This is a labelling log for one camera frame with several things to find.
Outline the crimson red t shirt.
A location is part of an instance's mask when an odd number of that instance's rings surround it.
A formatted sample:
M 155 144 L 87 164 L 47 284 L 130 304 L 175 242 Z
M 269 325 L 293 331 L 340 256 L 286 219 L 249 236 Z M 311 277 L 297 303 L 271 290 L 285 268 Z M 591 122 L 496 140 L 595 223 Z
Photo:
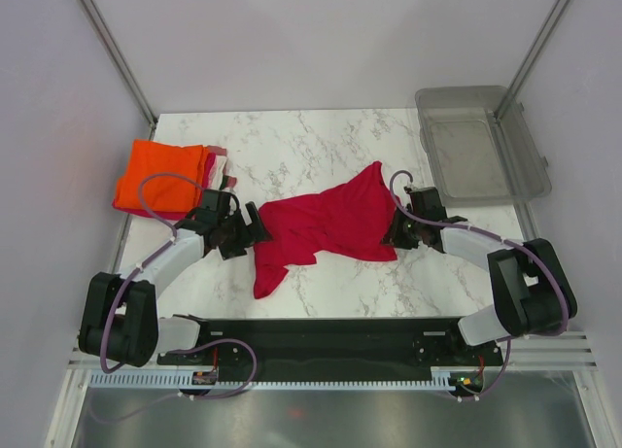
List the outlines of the crimson red t shirt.
M 272 239 L 254 248 L 254 298 L 270 296 L 290 265 L 313 265 L 321 251 L 363 261 L 396 260 L 395 249 L 382 243 L 395 210 L 379 161 L 332 189 L 263 204 L 259 217 Z

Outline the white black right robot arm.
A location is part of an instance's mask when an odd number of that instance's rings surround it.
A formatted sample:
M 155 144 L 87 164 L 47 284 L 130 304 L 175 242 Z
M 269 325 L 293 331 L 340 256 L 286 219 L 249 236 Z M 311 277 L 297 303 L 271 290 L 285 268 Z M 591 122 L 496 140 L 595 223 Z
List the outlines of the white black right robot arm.
M 483 344 L 568 329 L 577 303 L 549 241 L 511 240 L 464 217 L 449 217 L 435 188 L 408 187 L 406 193 L 408 205 L 390 192 L 396 210 L 383 242 L 406 250 L 424 245 L 466 260 L 490 278 L 492 304 L 459 318 L 448 331 L 444 348 L 452 362 L 470 362 Z

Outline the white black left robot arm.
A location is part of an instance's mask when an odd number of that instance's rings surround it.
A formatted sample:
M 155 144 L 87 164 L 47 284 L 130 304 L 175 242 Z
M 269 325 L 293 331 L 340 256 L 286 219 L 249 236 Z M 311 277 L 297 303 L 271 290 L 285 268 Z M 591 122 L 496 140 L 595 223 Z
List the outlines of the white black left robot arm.
M 78 337 L 79 349 L 100 359 L 110 374 L 124 365 L 141 367 L 159 354 L 181 353 L 203 363 L 213 340 L 197 319 L 158 314 L 161 294 L 189 267 L 217 251 L 222 259 L 243 257 L 271 239 L 255 203 L 241 205 L 228 191 L 205 190 L 199 205 L 175 223 L 152 254 L 118 273 L 90 280 Z

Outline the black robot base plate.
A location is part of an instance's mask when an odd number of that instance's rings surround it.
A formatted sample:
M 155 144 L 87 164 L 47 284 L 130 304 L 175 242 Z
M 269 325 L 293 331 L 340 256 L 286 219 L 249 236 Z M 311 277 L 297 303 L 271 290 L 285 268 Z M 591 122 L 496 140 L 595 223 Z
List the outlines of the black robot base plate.
M 165 354 L 158 363 L 215 364 L 239 380 L 285 377 L 327 379 L 423 377 L 438 367 L 501 364 L 493 342 L 456 346 L 452 318 L 202 320 L 199 343 L 209 350 Z

